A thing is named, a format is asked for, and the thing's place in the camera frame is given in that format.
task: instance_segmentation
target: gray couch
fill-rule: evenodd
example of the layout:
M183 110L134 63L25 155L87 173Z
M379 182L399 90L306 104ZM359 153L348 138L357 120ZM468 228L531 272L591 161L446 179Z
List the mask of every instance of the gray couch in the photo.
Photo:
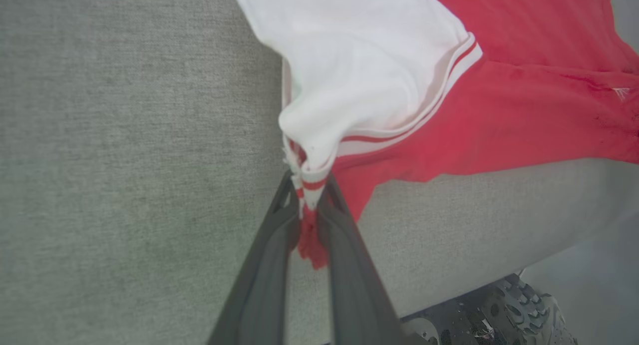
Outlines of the gray couch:
M0 0L0 344L203 343L285 170L280 70L235 0ZM360 229L406 315L632 221L639 167L582 159L384 184ZM326 270L289 296L327 342Z

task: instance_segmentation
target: white fabric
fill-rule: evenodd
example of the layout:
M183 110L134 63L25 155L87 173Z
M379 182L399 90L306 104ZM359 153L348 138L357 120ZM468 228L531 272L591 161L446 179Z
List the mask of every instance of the white fabric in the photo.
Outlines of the white fabric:
M474 45L437 0L238 2L258 39L290 65L279 125L286 159L304 181L328 174L347 136L414 128L443 98L460 49Z

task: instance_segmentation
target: red stripe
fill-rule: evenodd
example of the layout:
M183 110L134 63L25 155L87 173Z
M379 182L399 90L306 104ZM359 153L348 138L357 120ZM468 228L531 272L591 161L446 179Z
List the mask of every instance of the red stripe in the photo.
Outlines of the red stripe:
M459 63L459 61L461 61L465 56L470 54L470 52L473 51L473 49L475 49L475 45L477 45L477 40L475 40L473 45L471 45L469 49L466 49L466 51L464 51L464 53L462 53L461 56L459 56L459 58L457 58L455 60L455 62L452 64L452 68L450 68L450 72L448 74L449 76L452 73L452 70L455 69L455 66L457 65L457 63ZM391 136L389 138L377 138L377 137L373 137L373 136L364 136L364 135L350 135L350 136L346 136L345 138L343 138L342 142L383 143L383 142L388 142L388 140L393 140L395 138L399 138L400 136L402 136L402 135L408 133L409 131L413 130L413 128L414 127L410 128L407 131L404 131L404 133L401 133L399 135L393 135L393 136Z
M321 181L317 181L316 183L306 183L306 181L303 181L302 184L306 190L318 190L326 184L326 178L321 179Z

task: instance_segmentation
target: gray fabric surface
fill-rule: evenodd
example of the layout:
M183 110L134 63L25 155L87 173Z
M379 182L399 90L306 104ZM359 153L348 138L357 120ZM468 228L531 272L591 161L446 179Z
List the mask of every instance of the gray fabric surface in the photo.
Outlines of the gray fabric surface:
M0 0L0 344L202 343L285 169L280 67L235 0ZM405 315L630 221L634 184L389 183L360 226ZM289 343L326 342L326 272L291 271Z

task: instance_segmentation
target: red and white garment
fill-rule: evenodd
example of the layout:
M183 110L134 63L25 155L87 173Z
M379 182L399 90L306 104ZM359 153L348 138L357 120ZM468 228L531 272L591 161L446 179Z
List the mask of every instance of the red and white garment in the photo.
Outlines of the red and white garment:
M390 179L639 163L639 57L610 0L238 2L288 61L279 123L303 199L299 252L316 268L331 169L358 219Z

